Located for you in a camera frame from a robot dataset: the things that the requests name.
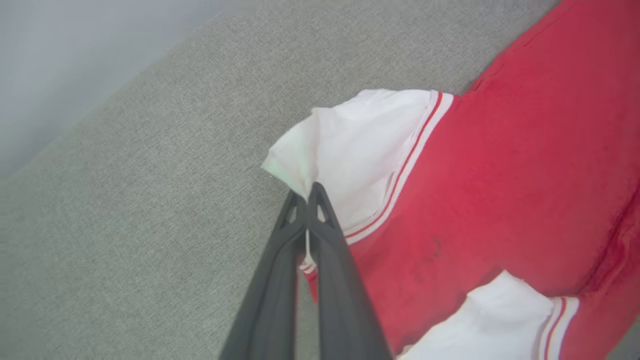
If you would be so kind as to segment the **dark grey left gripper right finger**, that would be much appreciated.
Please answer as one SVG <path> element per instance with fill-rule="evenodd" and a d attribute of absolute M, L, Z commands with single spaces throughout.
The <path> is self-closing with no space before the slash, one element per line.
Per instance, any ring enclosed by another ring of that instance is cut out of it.
<path fill-rule="evenodd" d="M 307 227 L 317 255 L 320 357 L 323 360 L 391 360 L 375 308 L 326 189 L 314 182 Z"/>

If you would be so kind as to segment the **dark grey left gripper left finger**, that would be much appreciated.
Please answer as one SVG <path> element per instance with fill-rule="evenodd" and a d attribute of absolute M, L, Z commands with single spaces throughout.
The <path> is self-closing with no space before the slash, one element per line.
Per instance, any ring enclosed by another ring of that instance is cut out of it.
<path fill-rule="evenodd" d="M 222 360 L 295 358 L 298 258 L 305 230 L 306 202 L 291 191 L 222 347 Z"/>

